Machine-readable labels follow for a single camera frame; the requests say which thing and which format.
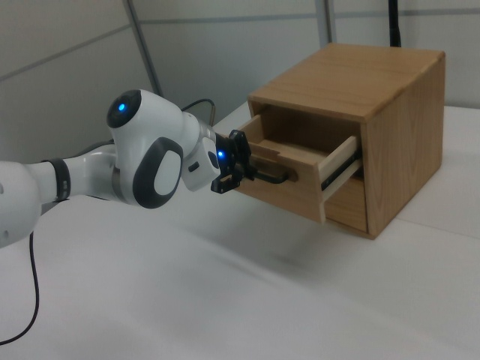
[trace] wood grain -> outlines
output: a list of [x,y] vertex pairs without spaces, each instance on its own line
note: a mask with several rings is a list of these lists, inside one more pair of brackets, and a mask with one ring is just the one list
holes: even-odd
[[330,44],[248,97],[252,116],[267,104],[365,123],[444,53]]
[[361,126],[368,230],[378,235],[442,162],[445,58]]

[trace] cabinet top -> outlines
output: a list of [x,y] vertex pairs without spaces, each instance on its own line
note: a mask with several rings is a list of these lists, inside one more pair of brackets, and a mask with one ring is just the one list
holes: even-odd
[[270,104],[367,122],[444,57],[443,51],[331,43],[248,100],[253,113],[253,104]]

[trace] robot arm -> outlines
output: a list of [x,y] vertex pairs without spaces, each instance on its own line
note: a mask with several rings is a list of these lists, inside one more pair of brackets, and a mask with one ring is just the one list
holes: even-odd
[[113,142],[85,154],[32,165],[0,161],[0,248],[28,236],[44,203],[83,194],[155,209],[180,177],[195,191],[221,175],[212,128],[162,97],[127,91],[112,103],[107,124]]

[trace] wooden cabinet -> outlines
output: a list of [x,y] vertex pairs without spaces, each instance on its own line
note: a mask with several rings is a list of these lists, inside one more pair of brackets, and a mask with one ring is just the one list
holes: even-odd
[[289,179],[238,190],[375,238],[440,167],[444,93],[444,52],[330,44],[249,95],[252,161]]

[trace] white tabletop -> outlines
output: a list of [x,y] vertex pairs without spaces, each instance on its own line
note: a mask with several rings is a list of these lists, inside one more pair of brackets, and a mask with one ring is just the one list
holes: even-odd
[[[445,108],[441,169],[375,241],[207,187],[63,202],[35,230],[37,322],[0,359],[479,359],[478,134]],[[24,240],[0,250],[0,340],[33,307]]]

